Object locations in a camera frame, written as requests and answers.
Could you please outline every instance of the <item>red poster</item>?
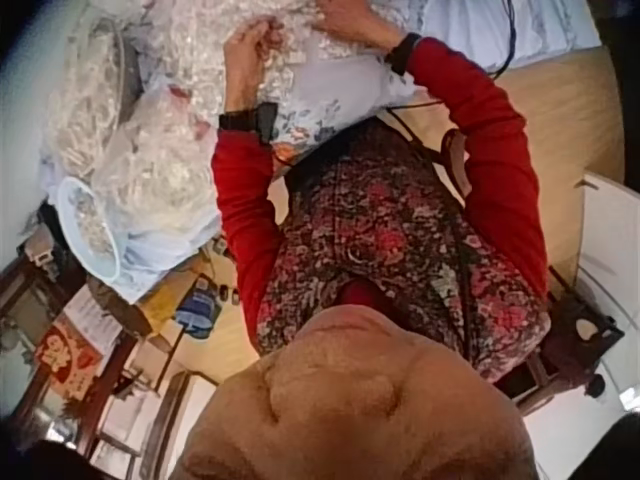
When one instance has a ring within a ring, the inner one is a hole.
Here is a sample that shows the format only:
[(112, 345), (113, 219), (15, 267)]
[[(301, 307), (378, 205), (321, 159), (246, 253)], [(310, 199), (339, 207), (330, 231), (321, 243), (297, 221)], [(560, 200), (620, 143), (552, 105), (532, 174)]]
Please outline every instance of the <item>red poster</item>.
[(102, 355), (62, 313), (36, 350), (36, 358), (51, 371), (51, 388), (65, 398), (82, 400), (100, 366)]

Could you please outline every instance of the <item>blue object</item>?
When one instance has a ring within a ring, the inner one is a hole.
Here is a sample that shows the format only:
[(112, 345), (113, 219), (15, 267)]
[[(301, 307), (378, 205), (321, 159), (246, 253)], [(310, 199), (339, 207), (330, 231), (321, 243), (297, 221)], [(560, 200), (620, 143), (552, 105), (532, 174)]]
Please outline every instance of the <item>blue object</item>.
[(206, 340), (221, 312), (214, 283), (200, 275), (176, 310), (175, 320), (185, 327), (187, 335), (196, 340)]

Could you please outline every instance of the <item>black watch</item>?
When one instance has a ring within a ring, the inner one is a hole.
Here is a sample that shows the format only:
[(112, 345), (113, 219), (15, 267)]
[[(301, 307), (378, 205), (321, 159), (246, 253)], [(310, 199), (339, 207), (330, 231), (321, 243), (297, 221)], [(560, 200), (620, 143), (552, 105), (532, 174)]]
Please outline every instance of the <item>black watch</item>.
[(255, 132), (260, 143), (267, 145), (271, 142), (273, 126), (278, 116), (278, 104), (265, 102), (252, 110), (228, 112), (220, 115), (220, 130), (234, 130), (237, 132)]
[(410, 33), (404, 37), (404, 40), (400, 42), (400, 45), (391, 50), (391, 52), (384, 57), (384, 61), (391, 65), (391, 70), (394, 73), (397, 73), (400, 76), (405, 74), (409, 58), (411, 58), (411, 54), (420, 40), (422, 40), (420, 35), (417, 33)]

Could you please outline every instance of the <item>red sleeve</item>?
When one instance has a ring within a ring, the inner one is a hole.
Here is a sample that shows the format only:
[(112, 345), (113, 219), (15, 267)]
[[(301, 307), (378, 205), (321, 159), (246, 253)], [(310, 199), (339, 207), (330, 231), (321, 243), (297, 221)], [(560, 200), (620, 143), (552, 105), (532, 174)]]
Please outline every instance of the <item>red sleeve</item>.
[(247, 132), (220, 131), (213, 156), (218, 208), (229, 249), (238, 267), (238, 289), (249, 338), (280, 248), (275, 208), (267, 199), (273, 177), (269, 148)]
[(441, 99), (467, 136), (469, 223), (509, 258), (541, 296), (547, 254), (538, 212), (538, 179), (524, 133), (525, 120), (504, 90), (462, 54), (432, 38), (415, 48), (408, 71)]

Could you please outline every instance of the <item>floral patterned vest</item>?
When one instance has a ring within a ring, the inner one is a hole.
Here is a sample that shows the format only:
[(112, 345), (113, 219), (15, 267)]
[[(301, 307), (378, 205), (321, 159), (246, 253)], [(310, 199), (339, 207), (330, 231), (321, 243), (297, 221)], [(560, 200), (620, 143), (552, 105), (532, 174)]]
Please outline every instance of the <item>floral patterned vest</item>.
[(402, 327), (459, 352), (489, 381), (542, 341), (545, 302), (402, 135), (371, 119), (311, 157), (287, 178), (284, 240), (258, 314), (262, 354), (358, 277), (391, 299)]

